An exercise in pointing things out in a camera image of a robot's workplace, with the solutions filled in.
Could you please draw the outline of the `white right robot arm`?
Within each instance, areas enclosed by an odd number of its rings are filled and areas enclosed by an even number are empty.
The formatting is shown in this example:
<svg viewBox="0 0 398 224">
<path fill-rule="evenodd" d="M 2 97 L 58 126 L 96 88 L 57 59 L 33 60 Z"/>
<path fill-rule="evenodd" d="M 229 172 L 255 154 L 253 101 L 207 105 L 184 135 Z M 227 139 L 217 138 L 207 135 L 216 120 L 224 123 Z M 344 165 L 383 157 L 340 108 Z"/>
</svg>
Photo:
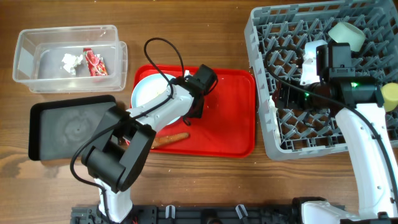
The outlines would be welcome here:
<svg viewBox="0 0 398 224">
<path fill-rule="evenodd" d="M 301 223 L 397 223 L 397 162 L 387 133 L 384 98 L 377 80 L 356 76 L 347 43 L 316 48 L 319 81 L 301 87 L 264 68 L 278 81 L 273 99 L 280 109 L 322 110 L 335 114 L 348 148 L 359 197 L 358 214 L 325 200 L 298 204 Z"/>
</svg>

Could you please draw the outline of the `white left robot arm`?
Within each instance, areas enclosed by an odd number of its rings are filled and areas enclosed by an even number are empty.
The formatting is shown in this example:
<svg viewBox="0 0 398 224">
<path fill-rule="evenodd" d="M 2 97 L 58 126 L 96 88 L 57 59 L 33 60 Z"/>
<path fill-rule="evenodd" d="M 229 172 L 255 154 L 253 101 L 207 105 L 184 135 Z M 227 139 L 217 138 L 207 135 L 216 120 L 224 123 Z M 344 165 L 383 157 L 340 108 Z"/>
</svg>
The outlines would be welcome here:
<svg viewBox="0 0 398 224">
<path fill-rule="evenodd" d="M 94 135 L 74 153 L 70 170 L 76 180 L 97 187 L 96 207 L 76 207 L 71 223 L 134 223 L 131 186 L 146 163 L 155 135 L 174 119 L 201 118 L 205 96 L 218 83 L 216 73 L 200 65 L 194 75 L 167 80 L 163 93 L 127 111 L 105 112 Z"/>
</svg>

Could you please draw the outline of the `green bowl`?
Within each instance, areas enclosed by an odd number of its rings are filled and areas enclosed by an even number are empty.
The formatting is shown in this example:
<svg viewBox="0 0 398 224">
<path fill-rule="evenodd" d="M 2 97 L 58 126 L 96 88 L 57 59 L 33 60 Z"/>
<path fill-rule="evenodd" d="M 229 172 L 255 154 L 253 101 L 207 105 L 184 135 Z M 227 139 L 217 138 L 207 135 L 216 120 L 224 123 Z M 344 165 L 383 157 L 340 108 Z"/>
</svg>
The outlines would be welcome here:
<svg viewBox="0 0 398 224">
<path fill-rule="evenodd" d="M 364 44 L 366 36 L 364 32 L 348 22 L 339 22 L 333 26 L 328 35 L 337 43 L 347 43 L 351 51 L 359 52 Z"/>
</svg>

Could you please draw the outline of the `orange carrot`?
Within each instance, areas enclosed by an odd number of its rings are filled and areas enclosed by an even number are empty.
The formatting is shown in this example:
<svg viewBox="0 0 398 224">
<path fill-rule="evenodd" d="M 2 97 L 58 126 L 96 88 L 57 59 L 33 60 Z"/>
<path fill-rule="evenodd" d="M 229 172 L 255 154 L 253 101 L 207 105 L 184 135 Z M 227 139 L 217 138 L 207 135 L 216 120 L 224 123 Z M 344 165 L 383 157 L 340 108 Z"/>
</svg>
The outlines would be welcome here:
<svg viewBox="0 0 398 224">
<path fill-rule="evenodd" d="M 174 142 L 178 142 L 178 141 L 187 139 L 189 137 L 190 137 L 189 133 L 178 133 L 178 134 L 173 134 L 173 135 L 168 135 L 168 136 L 155 137 L 151 148 L 154 149 L 154 148 L 158 148 L 158 147 L 165 146 L 168 144 L 172 144 Z"/>
</svg>

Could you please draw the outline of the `red snack wrapper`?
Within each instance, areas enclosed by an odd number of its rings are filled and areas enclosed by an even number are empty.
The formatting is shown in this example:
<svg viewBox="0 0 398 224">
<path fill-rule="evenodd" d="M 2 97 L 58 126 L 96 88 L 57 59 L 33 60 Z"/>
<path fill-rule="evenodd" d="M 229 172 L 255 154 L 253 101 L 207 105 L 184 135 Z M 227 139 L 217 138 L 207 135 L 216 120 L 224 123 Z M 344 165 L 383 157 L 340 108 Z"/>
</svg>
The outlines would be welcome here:
<svg viewBox="0 0 398 224">
<path fill-rule="evenodd" d="M 91 77 L 108 76 L 104 60 L 100 54 L 94 54 L 91 48 L 84 48 L 83 55 Z"/>
</svg>

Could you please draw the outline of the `yellow cup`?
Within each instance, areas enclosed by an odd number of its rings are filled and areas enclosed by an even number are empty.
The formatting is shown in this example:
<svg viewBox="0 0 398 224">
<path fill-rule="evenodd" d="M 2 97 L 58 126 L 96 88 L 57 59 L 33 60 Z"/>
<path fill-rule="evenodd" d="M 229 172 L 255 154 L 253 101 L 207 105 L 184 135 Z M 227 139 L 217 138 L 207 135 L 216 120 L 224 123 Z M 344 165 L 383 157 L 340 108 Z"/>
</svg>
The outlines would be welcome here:
<svg viewBox="0 0 398 224">
<path fill-rule="evenodd" d="M 382 96 L 384 99 L 384 109 L 390 112 L 397 107 L 398 104 L 398 84 L 388 83 L 381 88 Z"/>
</svg>

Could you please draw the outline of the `light blue plate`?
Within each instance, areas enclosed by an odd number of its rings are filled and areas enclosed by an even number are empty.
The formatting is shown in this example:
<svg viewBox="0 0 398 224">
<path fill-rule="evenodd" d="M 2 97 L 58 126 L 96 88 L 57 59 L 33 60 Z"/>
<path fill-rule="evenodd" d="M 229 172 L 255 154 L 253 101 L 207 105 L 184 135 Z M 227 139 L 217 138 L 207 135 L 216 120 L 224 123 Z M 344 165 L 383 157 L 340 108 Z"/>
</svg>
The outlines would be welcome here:
<svg viewBox="0 0 398 224">
<path fill-rule="evenodd" d="M 174 77 L 159 73 L 142 79 L 133 89 L 130 117 L 141 124 L 149 124 L 160 131 L 168 124 L 188 113 L 192 97 L 173 81 Z"/>
</svg>

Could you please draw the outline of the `white plastic spoon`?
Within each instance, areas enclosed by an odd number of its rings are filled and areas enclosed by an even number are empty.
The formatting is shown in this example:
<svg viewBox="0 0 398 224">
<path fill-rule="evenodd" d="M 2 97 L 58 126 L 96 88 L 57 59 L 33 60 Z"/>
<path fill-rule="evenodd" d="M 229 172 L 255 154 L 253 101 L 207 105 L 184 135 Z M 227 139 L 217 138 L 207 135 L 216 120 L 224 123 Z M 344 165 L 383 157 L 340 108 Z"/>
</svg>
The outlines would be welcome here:
<svg viewBox="0 0 398 224">
<path fill-rule="evenodd" d="M 270 112 L 272 115 L 272 119 L 275 123 L 275 128 L 274 128 L 275 140 L 280 144 L 281 143 L 280 129 L 279 129 L 278 120 L 277 120 L 278 109 L 275 107 L 275 103 L 274 103 L 273 99 L 269 100 L 269 106 L 270 106 Z"/>
</svg>

